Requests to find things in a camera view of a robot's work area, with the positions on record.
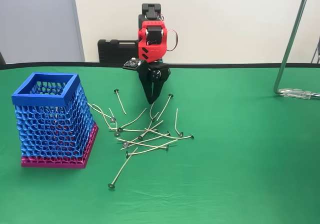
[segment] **black edge trim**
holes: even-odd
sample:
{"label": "black edge trim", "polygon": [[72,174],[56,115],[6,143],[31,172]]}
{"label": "black edge trim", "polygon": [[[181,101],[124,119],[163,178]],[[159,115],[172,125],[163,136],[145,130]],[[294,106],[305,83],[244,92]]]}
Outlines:
{"label": "black edge trim", "polygon": [[[45,66],[74,66],[74,67],[110,67],[122,68],[124,63],[99,63],[99,62],[30,62],[0,65],[0,70],[17,69],[24,67]],[[279,68],[280,63],[262,64],[169,64],[169,68],[186,69],[236,69],[236,68]],[[320,68],[320,64],[288,63],[288,68]]]}

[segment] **white wall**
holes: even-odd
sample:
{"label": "white wall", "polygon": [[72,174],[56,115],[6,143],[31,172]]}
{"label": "white wall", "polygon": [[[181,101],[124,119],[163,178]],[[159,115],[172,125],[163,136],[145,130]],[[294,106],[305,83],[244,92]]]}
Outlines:
{"label": "white wall", "polygon": [[[301,0],[76,0],[86,61],[99,39],[135,40],[142,3],[160,3],[179,34],[166,63],[279,63]],[[289,62],[311,60],[320,36],[320,0],[308,0]],[[170,37],[169,48],[174,44]]]}

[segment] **table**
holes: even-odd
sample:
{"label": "table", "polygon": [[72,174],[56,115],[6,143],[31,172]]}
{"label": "table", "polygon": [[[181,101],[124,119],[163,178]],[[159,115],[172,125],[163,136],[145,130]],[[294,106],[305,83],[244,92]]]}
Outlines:
{"label": "table", "polygon": [[[320,102],[276,96],[278,68],[172,68],[153,115],[174,94],[159,131],[175,135],[178,108],[178,130],[195,139],[133,156],[115,190],[107,184],[125,151],[95,111],[86,169],[20,167],[11,94],[32,72],[79,73],[88,101],[110,107],[119,125],[150,107],[137,73],[121,68],[0,71],[0,223],[320,223]],[[319,76],[319,68],[288,68],[280,85],[319,92]],[[149,122],[146,112],[130,128]]]}

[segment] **black case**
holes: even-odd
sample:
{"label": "black case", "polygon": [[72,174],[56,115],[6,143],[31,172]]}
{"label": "black case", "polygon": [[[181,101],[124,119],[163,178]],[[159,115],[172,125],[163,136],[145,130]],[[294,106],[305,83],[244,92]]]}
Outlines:
{"label": "black case", "polygon": [[138,40],[99,40],[98,53],[101,63],[123,63],[138,58]]}
{"label": "black case", "polygon": [[0,65],[5,65],[6,62],[4,61],[4,58],[2,57],[2,54],[0,52]]}

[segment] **gray wall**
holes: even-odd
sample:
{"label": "gray wall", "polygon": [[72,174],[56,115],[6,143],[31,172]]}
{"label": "gray wall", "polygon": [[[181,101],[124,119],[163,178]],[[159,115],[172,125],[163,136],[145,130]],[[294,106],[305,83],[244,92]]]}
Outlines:
{"label": "gray wall", "polygon": [[84,60],[74,0],[0,0],[7,63]]}

